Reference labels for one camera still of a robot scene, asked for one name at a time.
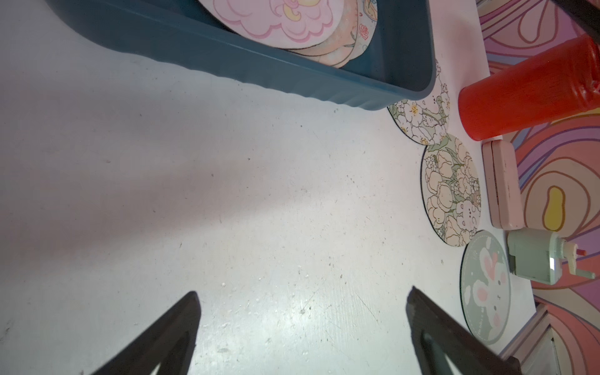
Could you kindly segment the white butterfly star coaster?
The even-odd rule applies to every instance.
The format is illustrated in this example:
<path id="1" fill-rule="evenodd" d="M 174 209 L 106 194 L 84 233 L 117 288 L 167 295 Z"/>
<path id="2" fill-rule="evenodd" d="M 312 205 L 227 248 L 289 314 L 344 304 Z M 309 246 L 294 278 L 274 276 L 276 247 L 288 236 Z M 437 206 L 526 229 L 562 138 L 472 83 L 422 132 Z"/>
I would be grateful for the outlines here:
<path id="1" fill-rule="evenodd" d="M 364 54 L 369 47 L 378 23 L 378 3 L 376 0 L 359 0 L 359 25 L 356 35 L 356 45 L 350 59 L 356 59 Z"/>

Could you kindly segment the pale pink unicorn coaster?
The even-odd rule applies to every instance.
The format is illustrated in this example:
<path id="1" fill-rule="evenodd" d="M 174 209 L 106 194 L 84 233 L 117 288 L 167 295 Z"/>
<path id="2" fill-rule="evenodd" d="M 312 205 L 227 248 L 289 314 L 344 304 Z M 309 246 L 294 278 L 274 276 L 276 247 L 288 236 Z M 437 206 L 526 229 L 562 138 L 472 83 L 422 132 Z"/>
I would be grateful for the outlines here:
<path id="1" fill-rule="evenodd" d="M 345 9 L 343 1 L 200 0 L 226 28 L 274 48 L 301 49 L 334 34 Z"/>

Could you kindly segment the white floral green coaster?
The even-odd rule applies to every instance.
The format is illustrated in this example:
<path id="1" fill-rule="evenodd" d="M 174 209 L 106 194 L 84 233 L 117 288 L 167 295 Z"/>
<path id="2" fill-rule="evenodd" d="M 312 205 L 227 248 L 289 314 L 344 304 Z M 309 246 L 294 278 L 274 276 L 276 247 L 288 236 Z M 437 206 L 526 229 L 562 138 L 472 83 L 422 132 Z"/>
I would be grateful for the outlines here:
<path id="1" fill-rule="evenodd" d="M 446 136 L 450 109 L 448 85 L 439 62 L 435 66 L 433 90 L 426 98 L 417 101 L 403 99 L 387 108 L 406 137 L 426 146 L 440 144 Z"/>

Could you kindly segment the pink checkered bear coaster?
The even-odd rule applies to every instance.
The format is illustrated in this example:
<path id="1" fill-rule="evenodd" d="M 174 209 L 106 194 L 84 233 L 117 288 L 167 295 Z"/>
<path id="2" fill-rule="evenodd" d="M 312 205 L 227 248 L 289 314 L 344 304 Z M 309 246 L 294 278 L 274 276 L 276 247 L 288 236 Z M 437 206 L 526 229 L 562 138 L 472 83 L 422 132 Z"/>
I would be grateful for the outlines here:
<path id="1" fill-rule="evenodd" d="M 350 32 L 347 44 L 322 56 L 307 56 L 307 59 L 330 67 L 340 68 L 350 60 L 361 56 L 370 44 L 372 34 L 367 26 L 360 23 L 356 29 Z"/>

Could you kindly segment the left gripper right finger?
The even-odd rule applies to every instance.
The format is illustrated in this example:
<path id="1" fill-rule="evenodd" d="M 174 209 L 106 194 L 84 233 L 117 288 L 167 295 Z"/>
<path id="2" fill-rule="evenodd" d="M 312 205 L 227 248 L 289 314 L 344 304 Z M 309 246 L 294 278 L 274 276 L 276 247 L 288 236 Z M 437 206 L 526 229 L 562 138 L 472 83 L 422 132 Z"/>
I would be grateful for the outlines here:
<path id="1" fill-rule="evenodd" d="M 422 374 L 451 374 L 451 366 L 461 374 L 521 373 L 517 359 L 501 359 L 416 287 L 406 314 Z"/>

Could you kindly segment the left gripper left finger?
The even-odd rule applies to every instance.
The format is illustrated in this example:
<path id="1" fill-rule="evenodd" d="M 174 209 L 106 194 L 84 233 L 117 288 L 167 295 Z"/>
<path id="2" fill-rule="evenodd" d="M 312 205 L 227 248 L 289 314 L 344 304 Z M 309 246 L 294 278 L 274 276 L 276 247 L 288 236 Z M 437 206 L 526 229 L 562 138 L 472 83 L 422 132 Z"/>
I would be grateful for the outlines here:
<path id="1" fill-rule="evenodd" d="M 198 295 L 190 291 L 95 373 L 188 373 L 201 315 Z"/>

